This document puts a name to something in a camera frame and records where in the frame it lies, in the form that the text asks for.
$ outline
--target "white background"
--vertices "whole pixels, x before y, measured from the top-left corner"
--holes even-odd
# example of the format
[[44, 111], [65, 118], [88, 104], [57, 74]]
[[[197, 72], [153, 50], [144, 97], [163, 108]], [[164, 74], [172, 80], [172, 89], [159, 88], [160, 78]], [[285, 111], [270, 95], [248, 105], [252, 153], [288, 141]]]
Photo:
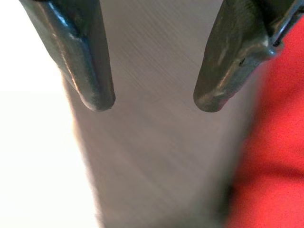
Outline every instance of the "white background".
[[95, 228], [59, 70], [19, 1], [0, 29], [0, 227]]

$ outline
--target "brushed metal surface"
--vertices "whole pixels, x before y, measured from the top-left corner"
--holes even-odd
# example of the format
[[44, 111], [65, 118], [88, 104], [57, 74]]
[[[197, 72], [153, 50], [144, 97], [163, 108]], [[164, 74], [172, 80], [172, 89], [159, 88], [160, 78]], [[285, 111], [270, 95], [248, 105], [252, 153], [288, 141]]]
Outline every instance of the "brushed metal surface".
[[217, 227], [256, 84], [253, 77], [216, 114], [193, 102], [221, 1], [101, 4], [116, 103], [94, 113], [69, 89], [100, 221], [107, 228]]

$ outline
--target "red object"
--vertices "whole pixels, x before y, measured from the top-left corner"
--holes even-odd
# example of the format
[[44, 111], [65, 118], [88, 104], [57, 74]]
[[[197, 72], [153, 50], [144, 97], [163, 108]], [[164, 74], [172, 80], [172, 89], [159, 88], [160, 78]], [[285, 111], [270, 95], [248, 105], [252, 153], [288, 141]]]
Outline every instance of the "red object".
[[269, 62], [227, 228], [304, 228], [304, 19]]

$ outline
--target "gray surface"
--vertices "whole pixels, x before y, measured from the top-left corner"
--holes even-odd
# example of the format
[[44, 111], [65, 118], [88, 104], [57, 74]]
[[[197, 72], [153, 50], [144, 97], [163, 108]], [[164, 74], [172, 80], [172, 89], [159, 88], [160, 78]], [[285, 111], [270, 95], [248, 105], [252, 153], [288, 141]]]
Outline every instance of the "gray surface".
[[193, 102], [220, 4], [102, 0], [116, 103], [94, 113], [69, 91], [107, 228], [215, 227], [255, 93], [216, 114]]

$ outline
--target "red fabric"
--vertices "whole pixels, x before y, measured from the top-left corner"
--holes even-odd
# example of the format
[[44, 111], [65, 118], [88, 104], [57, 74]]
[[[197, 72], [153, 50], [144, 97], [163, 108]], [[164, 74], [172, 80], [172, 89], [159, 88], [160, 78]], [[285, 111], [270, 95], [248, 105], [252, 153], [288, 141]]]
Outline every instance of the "red fabric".
[[227, 228], [304, 228], [304, 19], [268, 65]]

